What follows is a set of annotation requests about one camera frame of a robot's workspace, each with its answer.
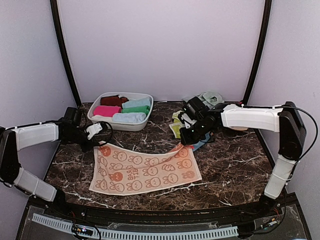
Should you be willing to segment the orange bunny towel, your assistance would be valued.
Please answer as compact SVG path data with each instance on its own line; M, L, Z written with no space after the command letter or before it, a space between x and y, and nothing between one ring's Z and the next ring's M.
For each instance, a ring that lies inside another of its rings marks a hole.
M163 154L136 152L110 143L93 152L92 192L130 196L202 180L192 147L180 143Z

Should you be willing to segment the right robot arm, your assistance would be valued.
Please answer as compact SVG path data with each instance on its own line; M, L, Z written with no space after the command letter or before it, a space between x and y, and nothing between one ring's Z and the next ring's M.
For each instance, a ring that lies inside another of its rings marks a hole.
M248 128L259 132L274 163L263 192L265 198L255 205L255 213L266 217L275 208L273 200L280 196L292 179L297 164L310 151L305 148L307 128L302 114L311 121L315 120L292 101L272 106L227 102L209 108L194 97L178 114L179 120L186 125L179 130L181 143L193 145L204 141L206 134L217 128Z

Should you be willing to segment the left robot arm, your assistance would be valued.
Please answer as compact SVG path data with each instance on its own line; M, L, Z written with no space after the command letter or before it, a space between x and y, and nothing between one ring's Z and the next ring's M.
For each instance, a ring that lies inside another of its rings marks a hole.
M0 129L0 182L8 188L16 187L31 196L51 203L51 210L60 218L71 213L65 203L65 193L29 172L20 162L19 153L25 149L60 142L63 145L76 144L85 153L107 142L95 140L102 131L112 131L110 123L98 121L81 126L82 113L68 107L58 120L1 127Z

